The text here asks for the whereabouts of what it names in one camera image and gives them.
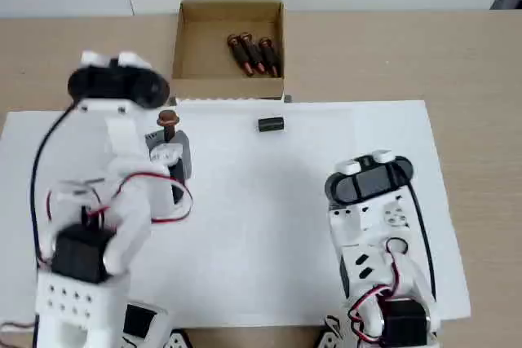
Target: wooden table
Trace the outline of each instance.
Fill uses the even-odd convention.
[[[83,49],[136,51],[170,75],[175,23],[173,15],[0,20],[0,113],[63,107]],[[285,34],[285,89],[294,101],[426,100],[473,313],[445,323],[442,342],[518,341],[522,12],[288,13]],[[195,347],[312,347],[316,329],[190,335]]]

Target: small black object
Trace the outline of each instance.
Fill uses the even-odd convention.
[[[258,120],[259,132],[285,129],[285,119],[283,117],[260,118]]]
[[[426,311],[412,299],[384,300],[380,303],[384,317],[381,346],[425,346],[427,344]]]
[[[178,159],[175,165],[169,166],[169,174],[172,178],[178,179],[182,185],[185,184],[185,169],[181,158]],[[181,189],[172,187],[172,197],[175,203],[178,203],[183,198],[183,193]]]
[[[245,72],[247,77],[254,76],[254,70],[250,64],[250,59],[245,51],[245,48],[241,44],[240,38],[236,34],[230,34],[227,38],[227,44],[232,51],[232,56],[237,62],[239,67]]]
[[[279,59],[277,58],[276,51],[274,50],[272,40],[268,37],[262,37],[259,39],[259,49],[263,55],[264,64],[269,73],[273,77],[279,76]]]
[[[108,67],[77,69],[68,83],[73,99],[129,99],[143,108],[159,108],[170,94],[169,83],[150,69],[120,66],[112,59]]]
[[[114,231],[93,230],[75,223],[60,231],[51,270],[59,275],[88,283],[102,283],[108,278],[104,251]]]
[[[250,33],[241,33],[239,35],[239,40],[241,44],[245,48],[245,51],[249,57],[250,63],[258,69],[260,73],[265,73],[265,67],[263,65],[263,57],[261,57],[261,53],[259,52],[258,47],[252,41],[252,34]]]
[[[157,312],[135,305],[127,305],[123,332],[145,339]]]

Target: bolt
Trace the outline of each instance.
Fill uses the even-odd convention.
[[[241,69],[245,71],[245,74],[247,77],[251,77],[254,75],[254,70],[252,69],[252,66],[250,65],[250,61],[248,58],[248,55],[245,52],[245,49],[243,46],[241,46],[241,43],[239,41],[239,37],[236,34],[231,34],[227,38],[227,44],[230,47],[230,50],[232,51],[232,55],[234,56],[234,59],[239,64]]]
[[[272,74],[273,77],[278,77],[279,73],[277,72],[277,55],[274,50],[272,40],[268,37],[262,37],[259,39],[259,49],[263,54],[264,62],[268,67],[268,71]]]
[[[250,58],[250,62],[258,69],[259,73],[265,73],[266,69],[264,69],[263,58],[261,57],[258,48],[256,48],[252,42],[252,34],[241,33],[239,39]]]
[[[157,124],[163,127],[163,138],[169,143],[174,138],[175,126],[179,123],[179,117],[174,110],[162,110],[157,117]]]

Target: open cardboard box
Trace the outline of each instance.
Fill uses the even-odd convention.
[[[173,86],[180,98],[280,99],[283,95],[284,6],[273,0],[183,0],[179,7]],[[227,37],[249,32],[270,37],[281,58],[281,77],[247,77]]]

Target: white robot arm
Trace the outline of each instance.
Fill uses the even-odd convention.
[[[327,180],[347,317],[340,332],[326,323],[330,330],[318,347],[439,346],[436,287],[413,174],[406,158],[377,151],[338,164]],[[420,265],[430,271],[431,287]]]
[[[129,265],[151,224],[183,219],[192,207],[184,186],[188,145],[167,140],[164,130],[141,134],[137,122],[165,102],[168,84],[127,52],[117,59],[87,52],[82,65],[69,79],[69,93],[80,113],[102,116],[113,159],[101,178],[65,181],[47,197],[37,347],[116,348],[123,337],[131,345],[160,348],[173,335],[190,346],[180,331],[171,331],[166,311],[127,303]],[[172,178],[173,170],[178,177]],[[132,317],[144,317],[148,333],[136,331]]]

